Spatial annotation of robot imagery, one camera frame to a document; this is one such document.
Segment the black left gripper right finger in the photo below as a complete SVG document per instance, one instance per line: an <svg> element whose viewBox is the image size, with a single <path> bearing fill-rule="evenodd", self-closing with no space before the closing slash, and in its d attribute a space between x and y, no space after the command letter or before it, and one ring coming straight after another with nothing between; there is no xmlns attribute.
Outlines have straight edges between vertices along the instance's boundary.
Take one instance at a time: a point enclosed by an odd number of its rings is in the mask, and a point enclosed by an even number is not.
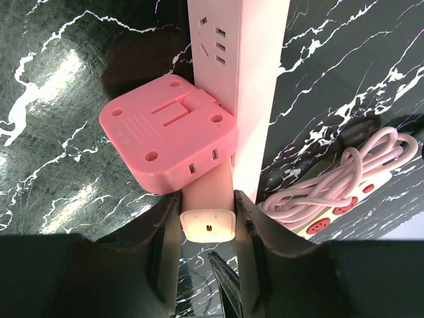
<svg viewBox="0 0 424 318"><path fill-rule="evenodd" d="M423 243L314 244L235 191L245 317L422 317Z"/></svg>

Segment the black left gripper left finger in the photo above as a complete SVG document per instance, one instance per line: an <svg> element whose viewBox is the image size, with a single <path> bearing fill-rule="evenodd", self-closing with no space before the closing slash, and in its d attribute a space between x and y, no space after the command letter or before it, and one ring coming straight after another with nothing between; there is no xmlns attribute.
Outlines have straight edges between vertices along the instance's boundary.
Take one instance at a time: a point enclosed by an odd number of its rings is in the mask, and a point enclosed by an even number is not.
<svg viewBox="0 0 424 318"><path fill-rule="evenodd" d="M173 317L180 194L96 241L80 234L1 237L2 317Z"/></svg>

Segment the pink white plug adapter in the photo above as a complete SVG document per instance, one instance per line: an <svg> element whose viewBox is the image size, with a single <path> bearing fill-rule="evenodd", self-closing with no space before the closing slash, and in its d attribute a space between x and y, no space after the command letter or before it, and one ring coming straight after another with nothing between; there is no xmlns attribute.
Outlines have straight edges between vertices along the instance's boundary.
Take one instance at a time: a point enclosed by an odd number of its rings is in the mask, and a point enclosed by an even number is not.
<svg viewBox="0 0 424 318"><path fill-rule="evenodd" d="M140 186L178 191L229 159L236 119L177 75L165 75L108 102L99 122Z"/></svg>

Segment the pink power strip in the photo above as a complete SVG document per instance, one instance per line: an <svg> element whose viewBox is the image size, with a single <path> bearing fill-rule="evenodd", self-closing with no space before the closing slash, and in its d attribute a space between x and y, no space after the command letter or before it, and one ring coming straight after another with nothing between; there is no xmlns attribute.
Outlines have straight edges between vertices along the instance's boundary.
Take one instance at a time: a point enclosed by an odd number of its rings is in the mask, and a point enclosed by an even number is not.
<svg viewBox="0 0 424 318"><path fill-rule="evenodd" d="M195 85L235 116L232 158L182 191L180 221L187 240L227 242L235 237L234 190L256 199L288 1L189 1Z"/></svg>

